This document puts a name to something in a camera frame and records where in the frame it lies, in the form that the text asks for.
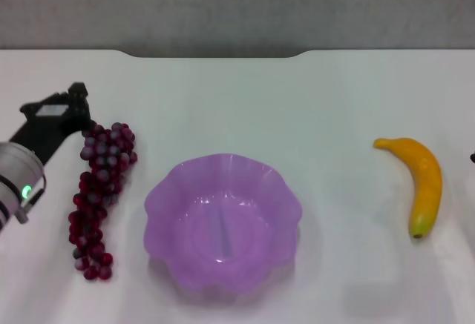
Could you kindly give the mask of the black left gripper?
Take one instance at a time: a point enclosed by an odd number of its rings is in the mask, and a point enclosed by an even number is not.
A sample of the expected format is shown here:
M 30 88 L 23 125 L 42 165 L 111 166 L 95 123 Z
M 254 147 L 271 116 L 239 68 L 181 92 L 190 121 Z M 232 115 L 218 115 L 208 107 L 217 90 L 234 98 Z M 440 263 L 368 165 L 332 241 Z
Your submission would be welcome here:
M 38 102 L 25 103 L 20 112 L 26 121 L 9 142 L 28 149 L 46 165 L 72 133 L 91 128 L 87 97 L 85 84 L 74 82 L 68 93 L 54 93 Z

